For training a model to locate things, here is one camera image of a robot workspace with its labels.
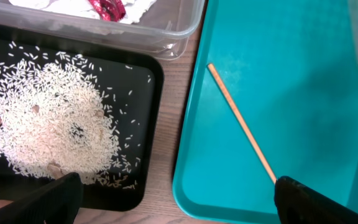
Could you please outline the red snack wrapper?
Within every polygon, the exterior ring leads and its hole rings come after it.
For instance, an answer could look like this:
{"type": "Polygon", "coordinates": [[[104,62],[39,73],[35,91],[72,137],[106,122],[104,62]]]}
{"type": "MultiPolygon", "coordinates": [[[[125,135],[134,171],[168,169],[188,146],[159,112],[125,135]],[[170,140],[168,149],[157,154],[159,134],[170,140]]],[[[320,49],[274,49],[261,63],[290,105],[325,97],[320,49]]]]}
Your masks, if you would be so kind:
{"type": "Polygon", "coordinates": [[[119,22],[126,15],[121,0],[88,0],[88,2],[104,21],[119,22]]]}

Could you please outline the white tissue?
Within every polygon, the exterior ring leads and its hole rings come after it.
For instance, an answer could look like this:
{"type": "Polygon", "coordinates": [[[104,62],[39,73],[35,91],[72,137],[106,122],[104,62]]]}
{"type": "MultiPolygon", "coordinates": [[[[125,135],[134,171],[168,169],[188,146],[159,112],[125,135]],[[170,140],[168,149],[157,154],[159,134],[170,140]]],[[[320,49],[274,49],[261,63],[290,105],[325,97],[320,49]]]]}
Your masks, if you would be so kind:
{"type": "MultiPolygon", "coordinates": [[[[38,9],[47,12],[102,20],[88,0],[9,0],[14,6],[38,9]]],[[[156,0],[122,0],[126,15],[119,22],[133,24],[140,22],[156,0]]]]}

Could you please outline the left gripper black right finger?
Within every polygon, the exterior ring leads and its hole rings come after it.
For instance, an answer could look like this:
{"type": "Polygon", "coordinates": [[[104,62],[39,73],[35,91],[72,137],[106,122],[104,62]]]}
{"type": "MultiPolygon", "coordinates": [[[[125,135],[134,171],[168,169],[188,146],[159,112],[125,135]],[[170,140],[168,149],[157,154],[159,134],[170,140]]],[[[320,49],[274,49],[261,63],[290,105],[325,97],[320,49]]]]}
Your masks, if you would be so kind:
{"type": "Polygon", "coordinates": [[[276,181],[274,202],[282,224],[358,224],[358,213],[288,176],[276,181]]]}

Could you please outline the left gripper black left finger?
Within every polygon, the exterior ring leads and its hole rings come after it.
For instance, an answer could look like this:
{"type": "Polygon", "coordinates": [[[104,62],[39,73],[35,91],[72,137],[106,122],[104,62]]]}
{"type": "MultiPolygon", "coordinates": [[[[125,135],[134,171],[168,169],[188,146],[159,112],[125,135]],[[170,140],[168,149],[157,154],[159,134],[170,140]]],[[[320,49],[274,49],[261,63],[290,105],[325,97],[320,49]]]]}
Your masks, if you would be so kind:
{"type": "Polygon", "coordinates": [[[83,184],[72,172],[0,208],[0,224],[72,224],[82,200],[83,184]]]}

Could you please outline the wooden chopstick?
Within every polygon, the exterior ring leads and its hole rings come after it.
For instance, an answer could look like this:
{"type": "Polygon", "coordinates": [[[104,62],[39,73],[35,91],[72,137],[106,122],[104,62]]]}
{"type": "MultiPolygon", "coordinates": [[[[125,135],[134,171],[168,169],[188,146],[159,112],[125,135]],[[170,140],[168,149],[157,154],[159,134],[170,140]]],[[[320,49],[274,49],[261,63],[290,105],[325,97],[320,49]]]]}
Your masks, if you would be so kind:
{"type": "Polygon", "coordinates": [[[251,131],[250,131],[245,119],[243,118],[241,112],[239,111],[239,109],[238,109],[236,103],[234,102],[230,92],[228,91],[227,87],[225,86],[220,74],[216,70],[216,67],[212,63],[209,63],[207,65],[207,68],[208,68],[209,72],[212,74],[212,76],[213,76],[215,82],[217,83],[219,89],[221,90],[221,92],[222,92],[224,98],[226,99],[231,111],[234,113],[234,116],[236,117],[238,123],[240,124],[243,132],[247,136],[247,138],[248,138],[253,150],[255,151],[257,157],[259,158],[259,161],[262,163],[266,173],[270,177],[272,183],[276,184],[276,181],[277,181],[276,175],[274,174],[270,164],[268,163],[266,157],[264,156],[264,154],[263,154],[259,144],[257,143],[255,137],[251,133],[251,131]]]}

